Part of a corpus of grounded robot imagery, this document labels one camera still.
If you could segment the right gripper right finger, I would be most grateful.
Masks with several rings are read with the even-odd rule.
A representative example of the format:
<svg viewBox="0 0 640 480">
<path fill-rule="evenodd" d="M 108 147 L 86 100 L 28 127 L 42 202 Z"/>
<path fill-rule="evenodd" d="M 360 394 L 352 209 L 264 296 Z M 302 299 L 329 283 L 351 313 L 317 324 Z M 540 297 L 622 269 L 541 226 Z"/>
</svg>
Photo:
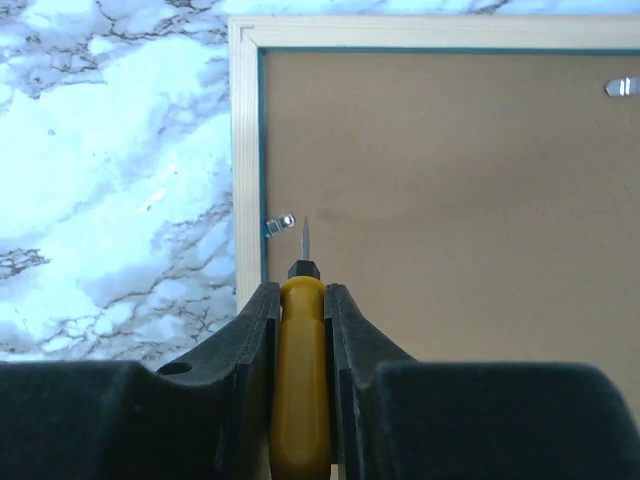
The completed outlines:
<svg viewBox="0 0 640 480">
<path fill-rule="evenodd" d="M 639 433 L 599 369 L 581 363 L 423 363 L 325 296 L 342 479 L 635 479 Z"/>
</svg>

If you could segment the blue picture frame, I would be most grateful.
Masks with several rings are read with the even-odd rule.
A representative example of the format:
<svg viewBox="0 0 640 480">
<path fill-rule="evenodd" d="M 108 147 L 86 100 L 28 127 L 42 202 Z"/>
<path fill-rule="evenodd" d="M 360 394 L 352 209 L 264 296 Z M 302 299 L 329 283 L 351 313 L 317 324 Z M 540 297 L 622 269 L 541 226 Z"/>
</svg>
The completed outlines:
<svg viewBox="0 0 640 480">
<path fill-rule="evenodd" d="M 236 16 L 237 301 L 311 225 L 425 361 L 577 361 L 639 406 L 639 17 Z"/>
</svg>

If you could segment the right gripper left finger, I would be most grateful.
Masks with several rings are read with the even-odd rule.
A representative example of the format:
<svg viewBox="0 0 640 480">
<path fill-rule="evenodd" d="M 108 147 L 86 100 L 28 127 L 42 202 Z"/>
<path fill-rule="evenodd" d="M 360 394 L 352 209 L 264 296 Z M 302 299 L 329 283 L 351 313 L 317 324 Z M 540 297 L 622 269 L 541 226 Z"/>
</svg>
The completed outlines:
<svg viewBox="0 0 640 480">
<path fill-rule="evenodd" d="M 265 479 L 279 288 L 179 358 L 1 367 L 5 479 Z"/>
</svg>

